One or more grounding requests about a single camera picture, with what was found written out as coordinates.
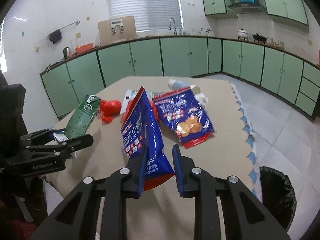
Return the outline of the green milk carton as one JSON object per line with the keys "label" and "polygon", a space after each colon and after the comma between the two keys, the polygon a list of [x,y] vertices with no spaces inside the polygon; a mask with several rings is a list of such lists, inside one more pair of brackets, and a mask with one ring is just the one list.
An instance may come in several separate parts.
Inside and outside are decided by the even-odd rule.
{"label": "green milk carton", "polygon": [[61,143],[85,135],[100,111],[100,102],[98,96],[86,95],[73,112],[66,128],[62,132],[53,133],[54,140]]}

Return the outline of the small red plastic bag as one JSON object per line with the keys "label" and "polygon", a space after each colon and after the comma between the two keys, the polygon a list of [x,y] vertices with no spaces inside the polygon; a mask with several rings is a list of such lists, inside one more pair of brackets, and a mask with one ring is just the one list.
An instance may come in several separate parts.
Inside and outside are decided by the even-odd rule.
{"label": "small red plastic bag", "polygon": [[118,100],[100,100],[101,120],[105,124],[112,122],[113,117],[120,114],[121,102]]}

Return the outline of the blue cracker bag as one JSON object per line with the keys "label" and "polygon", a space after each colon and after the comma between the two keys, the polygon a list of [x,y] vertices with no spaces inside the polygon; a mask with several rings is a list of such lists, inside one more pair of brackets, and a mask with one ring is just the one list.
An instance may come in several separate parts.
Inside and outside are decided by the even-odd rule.
{"label": "blue cracker bag", "polygon": [[205,142],[215,129],[190,88],[164,93],[152,99],[161,122],[176,133],[184,148]]}
{"label": "blue cracker bag", "polygon": [[128,158],[146,153],[145,191],[158,187],[174,175],[163,152],[164,142],[154,109],[145,89],[140,87],[127,104],[120,129]]}

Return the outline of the blue white paper cup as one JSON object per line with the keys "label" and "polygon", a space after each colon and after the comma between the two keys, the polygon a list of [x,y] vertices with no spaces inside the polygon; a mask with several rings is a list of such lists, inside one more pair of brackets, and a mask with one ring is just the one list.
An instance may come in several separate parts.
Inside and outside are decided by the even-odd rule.
{"label": "blue white paper cup", "polygon": [[179,90],[182,88],[190,88],[194,95],[200,94],[201,90],[199,86],[196,85],[190,85],[184,81],[181,80],[175,80],[175,79],[169,79],[168,80],[168,87],[171,90]]}

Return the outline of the white tissue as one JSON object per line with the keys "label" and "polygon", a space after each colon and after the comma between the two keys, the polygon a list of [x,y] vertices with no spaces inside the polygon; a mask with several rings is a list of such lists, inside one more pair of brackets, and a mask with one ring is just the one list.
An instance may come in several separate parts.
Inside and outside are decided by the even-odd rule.
{"label": "white tissue", "polygon": [[195,94],[194,97],[200,103],[202,108],[205,109],[209,99],[203,93]]}

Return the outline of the green lower cabinets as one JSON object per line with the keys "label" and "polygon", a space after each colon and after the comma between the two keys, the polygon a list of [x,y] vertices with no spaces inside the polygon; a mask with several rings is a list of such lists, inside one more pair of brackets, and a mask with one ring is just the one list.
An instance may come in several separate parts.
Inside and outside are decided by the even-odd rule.
{"label": "green lower cabinets", "polygon": [[125,41],[54,63],[41,81],[57,118],[86,94],[128,76],[226,74],[276,96],[309,119],[319,117],[319,67],[271,46],[213,37],[165,36]]}

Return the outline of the electric kettle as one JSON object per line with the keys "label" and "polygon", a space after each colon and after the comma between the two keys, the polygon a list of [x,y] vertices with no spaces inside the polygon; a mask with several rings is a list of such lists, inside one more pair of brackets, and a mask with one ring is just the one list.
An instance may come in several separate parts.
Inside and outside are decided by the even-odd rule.
{"label": "electric kettle", "polygon": [[63,58],[65,60],[67,60],[67,59],[70,59],[72,56],[73,56],[73,52],[72,52],[71,48],[65,47],[63,49]]}

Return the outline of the dark hanging towel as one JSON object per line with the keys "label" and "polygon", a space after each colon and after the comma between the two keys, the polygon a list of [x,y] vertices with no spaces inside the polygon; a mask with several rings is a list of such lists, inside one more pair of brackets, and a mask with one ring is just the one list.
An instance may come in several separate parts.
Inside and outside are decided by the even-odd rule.
{"label": "dark hanging towel", "polygon": [[62,38],[61,30],[60,29],[55,30],[54,32],[50,33],[48,37],[50,42],[52,42],[52,44],[56,44]]}

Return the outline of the orange plastic basin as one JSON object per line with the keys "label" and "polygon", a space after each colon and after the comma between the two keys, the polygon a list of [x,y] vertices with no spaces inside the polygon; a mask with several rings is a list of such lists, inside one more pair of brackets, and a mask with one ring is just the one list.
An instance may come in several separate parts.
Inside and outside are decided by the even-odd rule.
{"label": "orange plastic basin", "polygon": [[88,43],[88,44],[85,44],[85,45],[82,45],[82,46],[77,46],[75,48],[75,53],[77,55],[80,55],[80,54],[83,54],[87,51],[90,51],[93,49],[93,43]]}

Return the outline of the cardboard box with dispenser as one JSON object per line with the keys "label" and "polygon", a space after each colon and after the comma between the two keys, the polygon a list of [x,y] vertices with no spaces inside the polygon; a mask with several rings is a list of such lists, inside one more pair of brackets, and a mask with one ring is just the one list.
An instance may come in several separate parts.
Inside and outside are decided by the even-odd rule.
{"label": "cardboard box with dispenser", "polygon": [[135,17],[125,16],[98,23],[100,44],[102,46],[129,41],[137,37]]}

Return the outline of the chrome sink faucet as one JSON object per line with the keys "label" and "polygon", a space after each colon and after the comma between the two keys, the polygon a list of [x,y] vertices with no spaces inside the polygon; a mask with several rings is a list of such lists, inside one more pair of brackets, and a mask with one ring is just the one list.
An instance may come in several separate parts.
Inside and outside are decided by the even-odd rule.
{"label": "chrome sink faucet", "polygon": [[176,23],[173,17],[169,20],[168,30],[171,30],[172,28],[174,29],[174,35],[177,36]]}

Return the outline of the window blinds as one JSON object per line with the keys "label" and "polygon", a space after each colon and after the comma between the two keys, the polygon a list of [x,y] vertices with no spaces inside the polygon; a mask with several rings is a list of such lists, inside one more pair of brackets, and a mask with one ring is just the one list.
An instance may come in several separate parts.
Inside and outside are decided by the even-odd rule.
{"label": "window blinds", "polygon": [[174,19],[183,28],[180,0],[107,0],[109,18],[133,16],[137,31],[163,30]]}

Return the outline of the white cooking pot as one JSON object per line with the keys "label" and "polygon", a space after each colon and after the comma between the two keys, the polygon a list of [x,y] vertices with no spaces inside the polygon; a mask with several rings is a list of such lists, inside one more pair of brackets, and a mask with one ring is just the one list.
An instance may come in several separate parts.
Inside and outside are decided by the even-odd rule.
{"label": "white cooking pot", "polygon": [[240,29],[237,31],[237,37],[239,40],[245,40],[248,41],[248,32],[244,29]]}

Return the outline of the black range hood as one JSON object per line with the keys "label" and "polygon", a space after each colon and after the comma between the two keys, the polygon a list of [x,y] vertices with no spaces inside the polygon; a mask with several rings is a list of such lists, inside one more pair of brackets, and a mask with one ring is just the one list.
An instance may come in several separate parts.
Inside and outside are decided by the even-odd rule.
{"label": "black range hood", "polygon": [[267,10],[265,7],[260,5],[259,3],[251,3],[251,2],[238,2],[234,3],[228,6],[229,9],[232,9],[233,11],[237,12],[238,14],[243,13],[258,13],[263,12],[267,13]]}

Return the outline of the wall towel bar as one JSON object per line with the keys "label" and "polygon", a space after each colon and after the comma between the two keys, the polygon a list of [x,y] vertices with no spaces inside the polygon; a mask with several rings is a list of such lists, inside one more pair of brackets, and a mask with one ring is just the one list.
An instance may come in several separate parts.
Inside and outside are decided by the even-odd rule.
{"label": "wall towel bar", "polygon": [[75,21],[73,23],[70,23],[68,25],[65,25],[65,26],[61,27],[60,30],[65,29],[67,27],[70,27],[71,25],[79,25],[79,24],[80,24],[80,21]]}

